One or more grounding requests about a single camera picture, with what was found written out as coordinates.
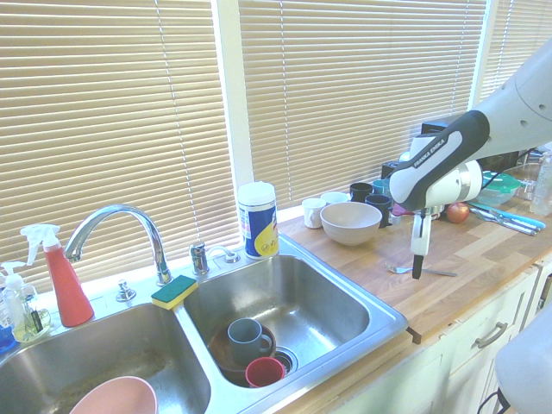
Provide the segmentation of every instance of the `sink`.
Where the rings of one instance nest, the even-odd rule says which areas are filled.
[[[21,348],[0,365],[3,414],[68,414],[121,375],[149,382],[160,414],[204,413],[210,383],[172,312],[140,304]]]
[[[173,310],[151,304],[155,277],[130,284],[137,295],[125,304],[106,288],[91,301],[94,320],[0,355],[0,412],[68,414],[95,386],[134,375],[154,388],[160,414],[273,413],[406,329],[400,313],[288,237],[279,247],[268,260],[217,256],[203,276],[172,269],[198,281]],[[280,381],[253,389],[219,370],[208,344],[240,317],[272,331]]]
[[[292,353],[293,370],[364,332],[368,309],[295,256],[275,256],[209,279],[184,302],[204,343],[252,317]]]

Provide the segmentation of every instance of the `black mug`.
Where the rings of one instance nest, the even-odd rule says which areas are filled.
[[[351,201],[364,203],[366,196],[372,194],[372,185],[368,183],[353,183],[349,187],[349,193],[351,194]]]
[[[391,199],[383,194],[370,194],[366,196],[365,203],[370,204],[381,211],[381,222],[379,228],[383,229],[389,225],[389,209],[391,209]]]

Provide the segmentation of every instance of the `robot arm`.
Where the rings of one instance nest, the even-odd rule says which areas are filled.
[[[474,198],[481,176],[472,168],[471,186],[476,191],[443,195],[443,180],[467,161],[536,147],[552,141],[552,39],[535,52],[514,75],[442,132],[412,158],[400,163],[391,176],[393,199],[416,212],[411,250],[412,276],[420,277],[423,257],[430,242],[430,209]]]

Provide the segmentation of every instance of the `yellow sponge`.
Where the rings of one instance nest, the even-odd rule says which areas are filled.
[[[180,275],[154,293],[152,295],[152,303],[169,311],[197,288],[198,283],[196,280]]]

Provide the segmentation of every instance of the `wooden countertop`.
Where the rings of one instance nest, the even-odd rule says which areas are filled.
[[[502,204],[501,210],[536,218],[545,222],[547,228],[533,237],[496,223],[483,222],[474,214],[460,224],[452,224],[446,218],[432,223],[430,252],[423,266],[458,273],[455,278],[422,273],[420,280],[414,280],[409,273],[387,272],[386,262],[400,267],[411,266],[412,219],[408,216],[403,216],[400,225],[379,229],[373,240],[355,247],[331,240],[323,229],[306,228],[302,217],[279,224],[279,232],[290,236],[405,315],[413,341],[429,346],[433,334],[442,331],[465,311],[552,252],[552,215],[542,217],[529,213],[529,203],[519,198]],[[409,338],[404,335],[386,344],[379,352],[375,351],[375,356],[372,353],[356,362],[347,371],[356,373],[355,379],[359,380],[359,372],[367,375],[378,364],[401,354],[415,353],[415,348],[423,348],[407,344]],[[278,413],[317,412],[305,408],[312,404],[303,403],[309,396],[310,399],[316,395],[332,398],[328,392],[342,390],[347,386],[344,380],[347,380],[347,375],[337,374]],[[321,387],[327,391],[316,392]]]

